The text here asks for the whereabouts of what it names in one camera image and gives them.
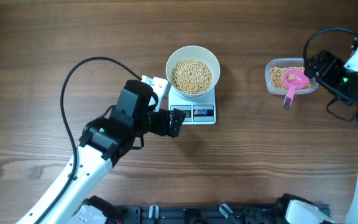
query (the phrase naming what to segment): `pink scoop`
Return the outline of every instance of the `pink scoop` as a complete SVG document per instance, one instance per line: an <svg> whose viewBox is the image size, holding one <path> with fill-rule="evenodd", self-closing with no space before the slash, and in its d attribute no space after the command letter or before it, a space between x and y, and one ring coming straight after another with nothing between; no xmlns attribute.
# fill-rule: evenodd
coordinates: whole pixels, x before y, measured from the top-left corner
<svg viewBox="0 0 358 224"><path fill-rule="evenodd" d="M291 74L295 75L294 80L288 81L287 78ZM289 110L290 105L293 100L293 96L295 95L295 90L301 90L305 87L309 82L309 78L305 76L304 72L299 69L289 69L284 73L284 85L288 88L287 94L284 99L284 109Z"/></svg>

